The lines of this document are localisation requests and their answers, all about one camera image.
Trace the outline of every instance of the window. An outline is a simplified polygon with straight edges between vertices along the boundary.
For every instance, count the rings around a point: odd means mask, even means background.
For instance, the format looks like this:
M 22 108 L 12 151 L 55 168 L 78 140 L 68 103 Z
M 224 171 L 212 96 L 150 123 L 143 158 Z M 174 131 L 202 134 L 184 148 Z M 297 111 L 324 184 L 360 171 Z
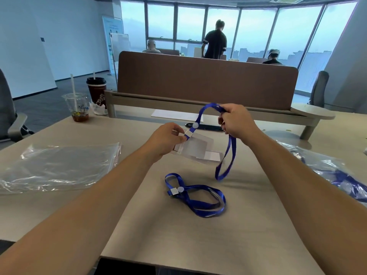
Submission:
M 200 47 L 200 53 L 201 53 L 201 44 L 195 44 L 195 43 L 176 43 L 175 49 L 178 50 L 180 53 L 185 55 L 186 57 L 193 57 L 194 56 L 194 50 L 195 47 Z
M 208 20 L 205 29 L 205 34 L 215 29 L 215 23 L 218 19 L 224 21 L 223 33 L 227 37 L 227 51 L 224 52 L 227 55 L 227 59 L 231 56 L 232 44 L 235 37 L 237 20 L 238 20 L 238 9 L 215 9 L 209 8 Z
M 232 58 L 263 57 L 275 13 L 275 9 L 242 10 Z
M 279 61 L 298 67 L 321 6 L 280 9 L 269 49 L 279 49 Z
M 173 50 L 173 42 L 172 41 L 156 40 L 155 42 L 156 42 L 156 48 L 172 49 Z
M 173 39 L 173 6 L 148 4 L 149 37 Z
M 317 74 L 333 52 L 357 2 L 328 5 L 300 67 L 296 89 L 311 92 Z
M 131 51 L 142 52 L 146 49 L 144 3 L 121 1 L 121 14 Z
M 178 7 L 177 39 L 201 41 L 205 9 Z

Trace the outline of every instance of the black t-shirt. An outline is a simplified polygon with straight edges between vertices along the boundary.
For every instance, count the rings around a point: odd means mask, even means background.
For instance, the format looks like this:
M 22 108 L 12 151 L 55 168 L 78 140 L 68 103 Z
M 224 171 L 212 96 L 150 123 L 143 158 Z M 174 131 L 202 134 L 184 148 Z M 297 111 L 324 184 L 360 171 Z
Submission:
M 227 37 L 221 30 L 208 32 L 204 38 L 204 43 L 209 44 L 204 56 L 207 59 L 219 59 L 222 51 L 225 52 L 227 50 Z
M 271 59 L 271 60 L 263 62 L 263 64 L 282 64 L 282 63 L 278 61 L 277 59 Z

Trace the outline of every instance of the hand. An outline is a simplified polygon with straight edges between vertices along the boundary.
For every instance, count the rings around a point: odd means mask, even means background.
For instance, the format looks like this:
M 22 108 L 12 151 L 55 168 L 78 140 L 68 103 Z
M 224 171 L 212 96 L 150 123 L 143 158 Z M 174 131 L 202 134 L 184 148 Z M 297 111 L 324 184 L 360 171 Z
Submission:
M 148 141 L 142 146 L 142 149 L 149 151 L 156 162 L 162 156 L 171 152 L 175 145 L 186 141 L 186 137 L 179 136 L 179 133 L 185 133 L 185 131 L 174 122 L 161 125 L 153 132 Z
M 227 112 L 221 114 L 218 123 L 226 134 L 241 139 L 245 145 L 262 134 L 244 106 L 237 104 L 221 104 L 221 106 Z

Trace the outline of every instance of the lanyard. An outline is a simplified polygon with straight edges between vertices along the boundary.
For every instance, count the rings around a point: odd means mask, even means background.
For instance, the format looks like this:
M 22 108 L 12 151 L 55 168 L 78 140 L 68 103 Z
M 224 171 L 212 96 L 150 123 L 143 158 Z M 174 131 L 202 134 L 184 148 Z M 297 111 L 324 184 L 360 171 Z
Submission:
M 298 157 L 302 161 L 302 163 L 306 164 L 305 157 L 303 156 L 301 157 L 296 156 L 296 157 Z M 357 200 L 358 202 L 367 203 L 367 197 L 365 194 L 367 193 L 367 186 L 355 180 L 352 176 L 348 175 L 346 172 L 343 172 L 339 169 L 336 169 L 335 171 L 331 171 L 331 170 L 320 170 L 320 169 L 312 168 L 312 170 L 316 172 L 317 174 L 328 173 L 328 174 L 334 175 L 335 180 L 332 181 L 331 184 L 337 186 L 338 188 L 341 186 L 341 184 L 344 181 L 346 181 L 352 187 L 351 192 L 348 195 L 351 196 L 353 199 Z
M 189 140 L 190 137 L 192 136 L 192 134 L 195 132 L 195 130 L 199 127 L 200 124 L 200 119 L 201 116 L 203 115 L 204 111 L 208 108 L 214 108 L 215 110 L 217 110 L 220 113 L 225 112 L 226 110 L 224 110 L 223 107 L 219 106 L 217 103 L 209 103 L 207 105 L 205 105 L 203 108 L 200 109 L 199 111 L 199 115 L 197 117 L 197 120 L 195 123 L 193 123 L 192 127 L 187 130 L 185 132 L 185 136 L 186 138 Z M 216 167 L 215 169 L 215 179 L 216 180 L 222 180 L 224 179 L 227 174 L 229 173 L 232 164 L 235 160 L 236 157 L 236 138 L 232 137 L 231 135 L 229 135 L 229 139 L 228 139 L 228 146 L 227 146 L 227 150 L 226 153 L 224 154 L 223 159 L 227 156 L 227 153 L 229 152 L 229 149 L 232 146 L 232 161 L 229 164 L 228 168 L 226 171 L 223 172 L 223 174 L 219 174 L 220 170 L 221 170 L 221 166 L 223 163 L 223 160 L 219 163 L 219 165 Z M 172 185 L 170 185 L 167 181 L 168 177 L 174 176 L 177 178 L 179 187 L 175 188 Z M 206 185 L 191 185 L 191 186 L 186 186 L 182 177 L 176 173 L 170 173 L 168 175 L 166 175 L 165 177 L 165 182 L 166 182 L 166 186 L 168 187 L 168 195 L 173 196 L 175 198 L 181 199 L 184 203 L 187 204 L 187 206 L 199 217 L 203 217 L 203 218 L 207 218 L 207 217 L 213 217 L 216 215 L 219 215 L 223 212 L 224 207 L 226 205 L 226 198 L 224 197 L 222 191 L 206 186 Z M 191 200 L 188 194 L 188 191 L 197 191 L 197 190 L 205 190 L 208 191 L 216 200 L 216 203 L 206 203 L 206 202 L 202 202 L 202 201 L 197 201 L 197 200 Z
M 190 137 L 192 136 L 192 134 L 199 127 L 201 116 L 203 115 L 204 111 L 206 109 L 210 108 L 210 107 L 211 108 L 214 108 L 219 113 L 223 113 L 223 112 L 226 111 L 226 110 L 224 110 L 223 107 L 219 106 L 217 103 L 209 103 L 209 104 L 205 105 L 203 108 L 200 109 L 199 116 L 197 117 L 196 122 L 194 122 L 192 124 L 192 127 L 185 132 L 185 136 L 186 136 L 187 139 L 190 139 Z M 219 163 L 219 165 L 215 169 L 215 179 L 216 180 L 222 180 L 222 179 L 224 179 L 228 175 L 229 171 L 231 170 L 232 164 L 233 164 L 233 162 L 235 160 L 235 157 L 236 157 L 236 138 L 234 138 L 231 135 L 229 135 L 229 138 L 228 138 L 228 146 L 227 146 L 227 150 L 226 150 L 226 153 L 224 154 L 223 159 L 227 156 L 227 153 L 229 152 L 229 149 L 231 148 L 231 146 L 232 146 L 232 161 L 229 164 L 227 170 L 224 171 L 223 174 L 221 174 L 221 175 L 219 174 L 219 172 L 221 170 L 223 160 Z
M 175 188 L 168 183 L 167 178 L 171 176 L 174 176 L 177 178 L 178 184 L 180 185 L 179 187 Z M 226 198 L 224 197 L 222 191 L 220 191 L 219 189 L 215 189 L 213 187 L 209 187 L 206 185 L 186 186 L 182 177 L 176 173 L 170 173 L 166 175 L 164 180 L 169 189 L 167 191 L 168 195 L 182 200 L 199 217 L 203 217 L 203 218 L 213 217 L 223 212 L 225 204 L 226 204 Z M 217 200 L 217 202 L 216 203 L 206 203 L 206 202 L 202 202 L 198 200 L 191 200 L 188 194 L 188 191 L 190 190 L 191 191 L 206 190 Z M 223 206 L 221 206 L 221 201 L 218 198 L 218 196 L 222 199 Z

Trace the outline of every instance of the ceiling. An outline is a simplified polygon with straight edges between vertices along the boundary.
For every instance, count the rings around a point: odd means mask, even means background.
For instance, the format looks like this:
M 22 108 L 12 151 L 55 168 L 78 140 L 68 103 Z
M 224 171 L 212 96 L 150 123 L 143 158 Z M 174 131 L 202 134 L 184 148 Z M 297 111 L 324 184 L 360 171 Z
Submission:
M 181 2 L 191 4 L 205 4 L 205 5 L 221 5 L 221 6 L 279 6 L 289 4 L 275 4 L 270 3 L 270 0 L 152 0 L 152 1 L 167 1 L 167 2 Z M 347 0 L 304 0 L 297 5 L 302 4 L 319 4 L 332 1 L 347 1 Z

